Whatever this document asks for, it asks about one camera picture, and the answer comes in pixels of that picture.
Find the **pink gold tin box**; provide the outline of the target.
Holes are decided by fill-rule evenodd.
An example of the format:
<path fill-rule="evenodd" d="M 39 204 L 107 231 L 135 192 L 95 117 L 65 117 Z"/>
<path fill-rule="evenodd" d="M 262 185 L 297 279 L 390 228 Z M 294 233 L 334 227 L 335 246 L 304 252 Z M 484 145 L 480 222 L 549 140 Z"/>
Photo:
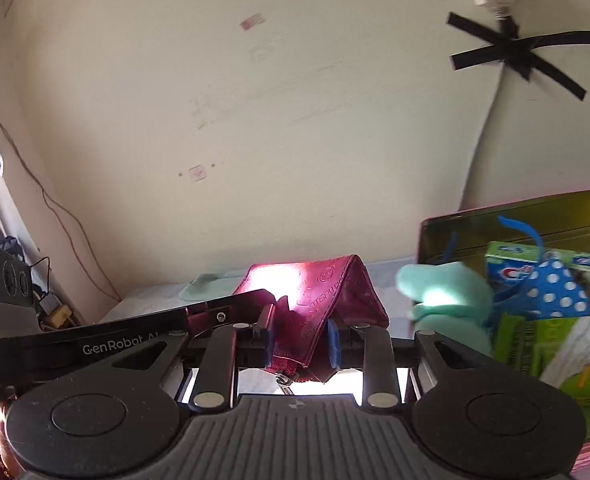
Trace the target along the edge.
<path fill-rule="evenodd" d="M 423 222 L 415 330 L 434 330 L 542 378 L 580 404 L 590 466 L 590 191 Z"/>

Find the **teal zip pouch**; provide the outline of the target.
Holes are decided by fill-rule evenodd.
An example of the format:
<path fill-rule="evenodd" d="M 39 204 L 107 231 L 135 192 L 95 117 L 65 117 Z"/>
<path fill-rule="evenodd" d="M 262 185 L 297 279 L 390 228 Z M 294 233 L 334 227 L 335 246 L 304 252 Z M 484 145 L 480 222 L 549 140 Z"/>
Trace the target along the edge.
<path fill-rule="evenodd" d="M 200 302 L 231 296 L 243 282 L 246 273 L 247 270 L 242 269 L 223 273 L 201 274 L 179 292 L 179 298 L 186 304 L 199 304 Z"/>

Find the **pink wall sticker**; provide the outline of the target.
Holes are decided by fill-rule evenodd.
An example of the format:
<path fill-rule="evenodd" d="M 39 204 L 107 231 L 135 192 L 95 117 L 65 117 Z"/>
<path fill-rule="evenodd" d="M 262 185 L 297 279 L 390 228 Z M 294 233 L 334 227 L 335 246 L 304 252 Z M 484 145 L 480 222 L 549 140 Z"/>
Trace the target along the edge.
<path fill-rule="evenodd" d="M 193 181 L 200 181 L 207 177 L 207 172 L 202 165 L 197 165 L 189 169 L 189 175 Z"/>

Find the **green Dofi tissue pack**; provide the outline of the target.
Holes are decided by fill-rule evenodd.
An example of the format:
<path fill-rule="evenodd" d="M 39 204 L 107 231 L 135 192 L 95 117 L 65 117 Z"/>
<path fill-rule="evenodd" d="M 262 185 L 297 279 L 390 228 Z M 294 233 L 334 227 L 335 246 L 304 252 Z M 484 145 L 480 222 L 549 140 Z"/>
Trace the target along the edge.
<path fill-rule="evenodd" d="M 590 440 L 590 316 L 527 320 L 504 315 L 494 358 L 574 399 L 586 418 Z"/>

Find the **teal plush elephant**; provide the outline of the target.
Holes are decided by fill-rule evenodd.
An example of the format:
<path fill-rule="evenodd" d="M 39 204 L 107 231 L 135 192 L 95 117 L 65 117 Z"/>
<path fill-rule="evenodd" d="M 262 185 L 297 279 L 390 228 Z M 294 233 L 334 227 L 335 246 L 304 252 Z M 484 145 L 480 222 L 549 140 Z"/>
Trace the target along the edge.
<path fill-rule="evenodd" d="M 414 332 L 440 333 L 489 356 L 486 327 L 493 313 L 493 291 L 480 274 L 462 262 L 408 264 L 396 274 L 396 287 L 414 302 L 409 311 Z"/>

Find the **Crest toothpaste box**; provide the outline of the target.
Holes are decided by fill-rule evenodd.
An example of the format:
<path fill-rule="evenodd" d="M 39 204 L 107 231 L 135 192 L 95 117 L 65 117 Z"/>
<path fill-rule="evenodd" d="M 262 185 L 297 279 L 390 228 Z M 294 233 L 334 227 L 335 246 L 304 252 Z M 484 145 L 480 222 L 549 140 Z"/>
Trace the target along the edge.
<path fill-rule="evenodd" d="M 542 268 L 560 271 L 582 286 L 590 298 L 590 252 L 491 242 L 486 250 L 485 264 L 488 281 L 497 290 L 508 289 L 527 278 L 537 278 L 536 271 Z"/>

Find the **pink wallet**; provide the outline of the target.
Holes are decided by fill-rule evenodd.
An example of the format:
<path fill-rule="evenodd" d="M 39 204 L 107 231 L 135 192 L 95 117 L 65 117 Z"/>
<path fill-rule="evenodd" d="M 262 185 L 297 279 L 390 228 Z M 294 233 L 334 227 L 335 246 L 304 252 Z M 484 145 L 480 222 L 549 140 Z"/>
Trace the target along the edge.
<path fill-rule="evenodd" d="M 272 364 L 266 370 L 275 376 L 282 392 L 290 394 L 295 382 L 327 382 L 337 372 L 332 370 L 327 355 L 327 322 L 386 328 L 389 317 L 376 295 L 365 263 L 356 255 L 320 261 L 255 264 L 247 270 L 235 293 L 267 290 L 252 289 L 252 273 L 262 266 L 285 270 L 287 264 L 295 266 L 295 284 L 304 293 L 304 301 L 290 307 L 286 296 L 276 299 Z"/>

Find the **black tape cross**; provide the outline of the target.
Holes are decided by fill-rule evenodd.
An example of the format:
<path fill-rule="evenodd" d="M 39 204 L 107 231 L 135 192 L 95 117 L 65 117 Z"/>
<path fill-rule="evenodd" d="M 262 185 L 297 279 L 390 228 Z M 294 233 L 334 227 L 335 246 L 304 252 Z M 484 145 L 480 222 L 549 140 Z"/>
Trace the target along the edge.
<path fill-rule="evenodd" d="M 530 81 L 534 70 L 544 74 L 583 101 L 587 91 L 556 66 L 535 53 L 537 49 L 552 47 L 590 46 L 590 30 L 571 30 L 555 34 L 519 37 L 519 26 L 511 16 L 499 20 L 499 30 L 478 24 L 459 14 L 450 13 L 447 24 L 460 32 L 487 42 L 486 47 L 453 54 L 452 68 L 464 70 L 491 62 L 507 65 L 524 80 Z"/>

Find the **striped bed sheet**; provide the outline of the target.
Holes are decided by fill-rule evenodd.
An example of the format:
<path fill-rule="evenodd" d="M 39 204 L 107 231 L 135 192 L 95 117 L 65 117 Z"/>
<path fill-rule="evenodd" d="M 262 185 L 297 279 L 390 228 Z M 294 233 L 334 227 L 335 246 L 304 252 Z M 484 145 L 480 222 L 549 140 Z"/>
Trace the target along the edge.
<path fill-rule="evenodd" d="M 408 311 L 412 307 L 412 301 L 398 291 L 395 283 L 397 272 L 410 263 L 414 263 L 412 257 L 365 265 L 377 296 L 388 314 L 388 330 L 393 337 L 402 338 L 411 334 Z M 290 307 L 295 307 L 304 301 L 304 293 L 295 282 L 296 272 L 293 264 L 287 264 L 285 270 L 275 270 L 274 266 L 262 266 L 259 270 L 254 271 L 251 277 L 252 289 L 263 287 L 275 299 L 286 296 L 289 298 Z M 101 323 L 187 306 L 179 298 L 179 292 L 187 285 L 158 284 L 132 290 L 124 300 L 120 301 L 101 319 Z"/>

